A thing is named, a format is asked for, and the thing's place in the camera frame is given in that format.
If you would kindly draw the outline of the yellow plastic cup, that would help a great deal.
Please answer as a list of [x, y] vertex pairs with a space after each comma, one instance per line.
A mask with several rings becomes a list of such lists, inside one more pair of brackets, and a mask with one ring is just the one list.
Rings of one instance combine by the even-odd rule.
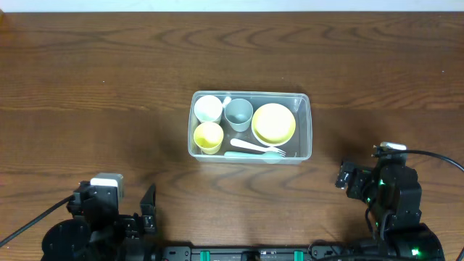
[[201, 123], [194, 131], [194, 143], [205, 154], [216, 154], [221, 148], [223, 138], [223, 129], [214, 122]]

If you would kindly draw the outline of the light blue plastic spoon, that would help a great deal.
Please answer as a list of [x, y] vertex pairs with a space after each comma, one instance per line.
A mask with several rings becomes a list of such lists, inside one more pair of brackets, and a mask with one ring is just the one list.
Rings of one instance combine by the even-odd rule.
[[268, 159], [280, 159], [283, 158], [281, 154], [278, 152], [264, 152], [262, 154], [253, 154], [253, 153], [246, 153], [246, 152], [225, 152], [225, 157], [245, 157], [245, 158], [259, 158], [261, 160], [268, 160]]

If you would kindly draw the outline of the yellow plastic bowl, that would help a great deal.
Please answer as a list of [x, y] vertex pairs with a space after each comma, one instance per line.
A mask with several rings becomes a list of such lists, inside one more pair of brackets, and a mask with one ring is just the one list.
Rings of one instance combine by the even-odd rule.
[[252, 132], [260, 134], [266, 141], [281, 141], [285, 136], [293, 136], [296, 126], [295, 116], [282, 104], [264, 104], [252, 117]]

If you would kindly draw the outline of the pink plastic fork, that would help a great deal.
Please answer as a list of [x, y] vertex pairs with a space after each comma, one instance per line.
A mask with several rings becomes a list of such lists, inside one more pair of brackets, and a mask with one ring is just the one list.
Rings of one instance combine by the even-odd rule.
[[230, 140], [230, 144], [235, 147], [239, 147], [242, 149], [251, 149], [259, 152], [275, 152], [280, 154], [282, 157], [286, 155], [285, 151], [276, 147], [264, 147], [264, 146], [258, 146], [256, 144], [252, 144], [247, 141], [243, 141], [237, 138], [232, 138]]

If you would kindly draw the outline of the white plastic cup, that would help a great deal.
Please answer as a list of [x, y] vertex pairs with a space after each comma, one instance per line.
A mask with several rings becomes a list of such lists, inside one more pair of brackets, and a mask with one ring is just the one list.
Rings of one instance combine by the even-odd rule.
[[213, 95], [199, 98], [194, 105], [194, 114], [201, 122], [213, 122], [219, 124], [223, 113], [223, 104]]

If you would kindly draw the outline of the grey plastic cup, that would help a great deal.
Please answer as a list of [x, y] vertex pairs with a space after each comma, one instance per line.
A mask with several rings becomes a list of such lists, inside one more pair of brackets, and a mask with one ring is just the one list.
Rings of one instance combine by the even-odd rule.
[[224, 113], [232, 129], [236, 132], [244, 132], [251, 125], [254, 110], [246, 99], [233, 99], [225, 107]]

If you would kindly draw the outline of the white plastic bowl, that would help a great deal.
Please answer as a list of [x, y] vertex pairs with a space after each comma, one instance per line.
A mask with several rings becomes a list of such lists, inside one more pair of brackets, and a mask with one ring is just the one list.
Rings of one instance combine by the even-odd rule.
[[254, 137], [261, 143], [266, 146], [282, 146], [289, 142], [292, 136], [285, 136], [281, 141], [266, 141], [260, 134], [253, 132]]

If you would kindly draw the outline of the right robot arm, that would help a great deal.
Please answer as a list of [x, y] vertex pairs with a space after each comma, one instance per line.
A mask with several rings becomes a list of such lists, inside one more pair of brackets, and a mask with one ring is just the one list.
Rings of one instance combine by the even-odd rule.
[[350, 254], [413, 260], [443, 260], [438, 237], [421, 222], [422, 188], [406, 154], [378, 155], [375, 167], [343, 161], [335, 186], [367, 204], [371, 237], [352, 243]]

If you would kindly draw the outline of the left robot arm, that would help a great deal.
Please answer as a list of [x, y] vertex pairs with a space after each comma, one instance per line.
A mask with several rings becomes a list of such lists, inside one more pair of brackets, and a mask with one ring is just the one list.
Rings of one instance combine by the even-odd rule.
[[160, 247], [145, 236], [157, 234], [156, 186], [140, 201], [141, 214], [119, 213], [117, 188], [80, 182], [66, 205], [69, 220], [44, 236], [42, 261], [159, 261]]

